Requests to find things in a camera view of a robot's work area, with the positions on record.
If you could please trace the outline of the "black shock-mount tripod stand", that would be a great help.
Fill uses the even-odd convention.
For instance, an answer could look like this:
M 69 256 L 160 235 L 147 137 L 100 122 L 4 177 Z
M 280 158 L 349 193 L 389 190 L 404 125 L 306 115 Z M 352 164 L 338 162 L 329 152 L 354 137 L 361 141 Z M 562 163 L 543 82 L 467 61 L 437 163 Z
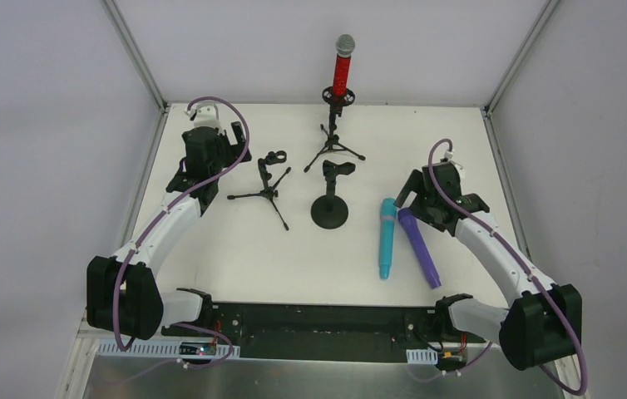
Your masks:
M 364 155 L 361 155 L 358 152 L 351 150 L 349 147 L 341 144 L 340 137 L 336 133 L 336 130 L 338 129 L 337 119 L 343 114 L 344 107 L 350 106 L 354 103 L 354 92 L 350 89 L 346 89 L 343 95 L 336 95 L 333 93 L 333 87 L 330 86 L 322 91 L 322 99 L 326 104 L 328 104 L 328 124 L 321 124 L 319 128 L 326 135 L 326 140 L 321 150 L 304 167 L 304 173 L 308 173 L 314 162 L 321 155 L 327 153 L 348 152 L 359 160 L 366 160 L 366 157 Z

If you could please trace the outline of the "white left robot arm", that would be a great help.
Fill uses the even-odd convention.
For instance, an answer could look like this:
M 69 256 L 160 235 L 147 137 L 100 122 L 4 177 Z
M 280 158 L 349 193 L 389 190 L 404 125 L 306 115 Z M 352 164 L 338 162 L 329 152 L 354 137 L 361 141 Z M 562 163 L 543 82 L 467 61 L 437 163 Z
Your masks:
M 88 264 L 86 320 L 91 327 L 147 340 L 160 328 L 198 319 L 203 293 L 191 288 L 162 293 L 156 277 L 181 236 L 214 201 L 220 177 L 252 158 L 243 125 L 230 126 L 234 143 L 217 121 L 184 132 L 185 157 L 151 221 L 112 256 L 96 256 Z

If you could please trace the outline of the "red glitter microphone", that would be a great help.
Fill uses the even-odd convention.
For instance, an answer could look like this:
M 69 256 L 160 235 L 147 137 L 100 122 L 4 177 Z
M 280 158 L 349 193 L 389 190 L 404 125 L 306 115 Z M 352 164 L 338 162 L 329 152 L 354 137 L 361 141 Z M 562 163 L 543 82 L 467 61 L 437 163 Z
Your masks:
M 332 95 L 340 99 L 347 95 L 348 74 L 352 54 L 355 49 L 354 38 L 350 34 L 343 34 L 335 42 L 336 62 L 333 74 Z

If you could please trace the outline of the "black round-base mic stand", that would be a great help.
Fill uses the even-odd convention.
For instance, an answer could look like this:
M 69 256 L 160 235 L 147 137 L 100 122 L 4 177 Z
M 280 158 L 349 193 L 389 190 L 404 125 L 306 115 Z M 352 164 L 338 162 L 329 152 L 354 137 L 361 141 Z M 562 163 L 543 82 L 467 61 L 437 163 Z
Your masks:
M 351 175 L 356 170 L 353 162 L 336 164 L 325 160 L 322 166 L 326 182 L 326 193 L 318 197 L 311 205 L 312 221 L 322 229 L 337 229 L 345 224 L 349 211 L 347 203 L 336 195 L 336 184 L 339 175 Z

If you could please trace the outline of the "purple microphone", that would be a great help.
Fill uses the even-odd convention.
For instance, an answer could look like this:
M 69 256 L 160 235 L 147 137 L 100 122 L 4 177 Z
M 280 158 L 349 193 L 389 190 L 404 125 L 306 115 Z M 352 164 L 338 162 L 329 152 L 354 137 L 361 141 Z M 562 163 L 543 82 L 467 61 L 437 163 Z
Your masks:
M 428 285 L 431 289 L 440 288 L 442 281 L 418 227 L 417 218 L 409 208 L 403 208 L 398 211 L 397 220 L 407 236 Z

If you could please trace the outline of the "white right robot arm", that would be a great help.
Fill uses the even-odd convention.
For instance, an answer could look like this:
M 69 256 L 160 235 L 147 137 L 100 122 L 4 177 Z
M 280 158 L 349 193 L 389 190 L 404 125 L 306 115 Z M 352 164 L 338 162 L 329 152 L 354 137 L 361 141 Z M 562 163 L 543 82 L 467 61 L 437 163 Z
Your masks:
M 580 293 L 571 284 L 557 284 L 513 245 L 504 244 L 487 203 L 475 193 L 462 193 L 460 174 L 451 161 L 413 170 L 394 204 L 402 214 L 460 241 L 506 300 L 501 308 L 467 293 L 444 297 L 436 303 L 434 333 L 465 332 L 495 343 L 520 371 L 577 354 Z

